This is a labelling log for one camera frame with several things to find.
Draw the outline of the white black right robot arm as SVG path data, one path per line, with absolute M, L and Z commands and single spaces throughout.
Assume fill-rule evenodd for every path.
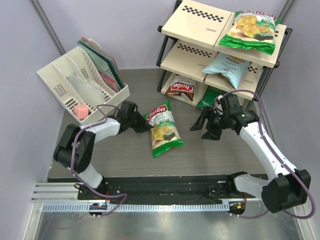
M 238 97 L 226 93 L 217 98 L 215 106 L 206 106 L 191 131 L 206 128 L 204 140 L 218 141 L 222 131 L 236 132 L 252 149 L 261 162 L 267 179 L 254 177 L 244 171 L 227 177 L 226 193 L 233 198 L 242 193 L 260 198 L 266 209 L 278 213 L 303 205 L 310 196 L 311 175 L 307 170 L 298 170 L 272 142 L 261 122 L 262 117 L 240 105 Z

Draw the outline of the brown Chuba cassava chips bag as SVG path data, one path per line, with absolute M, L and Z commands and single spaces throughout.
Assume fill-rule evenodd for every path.
M 196 86 L 197 83 L 194 80 L 181 75 L 176 75 L 168 89 L 165 91 L 165 95 L 183 97 L 193 101 Z

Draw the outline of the green Chuba cassava chips bag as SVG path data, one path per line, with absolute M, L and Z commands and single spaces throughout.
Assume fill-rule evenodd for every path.
M 234 14 L 233 26 L 219 45 L 234 49 L 257 50 L 272 55 L 276 48 L 275 31 L 279 20 L 262 11 L 242 10 Z

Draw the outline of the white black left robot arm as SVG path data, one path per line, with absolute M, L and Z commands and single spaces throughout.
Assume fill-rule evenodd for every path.
M 91 164 L 95 143 L 133 129 L 143 133 L 152 126 L 138 112 L 138 106 L 131 101 L 123 101 L 120 107 L 114 107 L 111 115 L 106 115 L 100 105 L 97 110 L 103 119 L 89 125 L 69 124 L 60 138 L 53 159 L 75 175 L 89 189 L 93 198 L 100 200 L 107 192 L 104 177 Z

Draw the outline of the light blue cassava chips bag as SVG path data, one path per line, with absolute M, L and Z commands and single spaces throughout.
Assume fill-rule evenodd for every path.
M 202 70 L 204 74 L 220 74 L 227 78 L 235 90 L 251 62 L 218 52 L 214 60 Z

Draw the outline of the dark green onion chips bag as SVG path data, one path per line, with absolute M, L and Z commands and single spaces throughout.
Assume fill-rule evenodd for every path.
M 198 104 L 196 105 L 197 108 L 199 109 L 203 109 L 205 107 L 209 107 L 215 104 L 215 100 L 219 95 L 223 95 L 226 92 L 212 87 L 212 86 L 208 86 L 204 95 L 202 96 L 201 100 L 198 102 Z

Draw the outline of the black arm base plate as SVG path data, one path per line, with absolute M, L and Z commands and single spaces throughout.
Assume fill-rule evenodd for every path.
M 222 211 L 243 213 L 252 198 L 230 190 L 226 175 L 105 178 L 107 192 L 97 194 L 76 183 L 78 200 L 88 200 L 92 216 L 126 212 Z

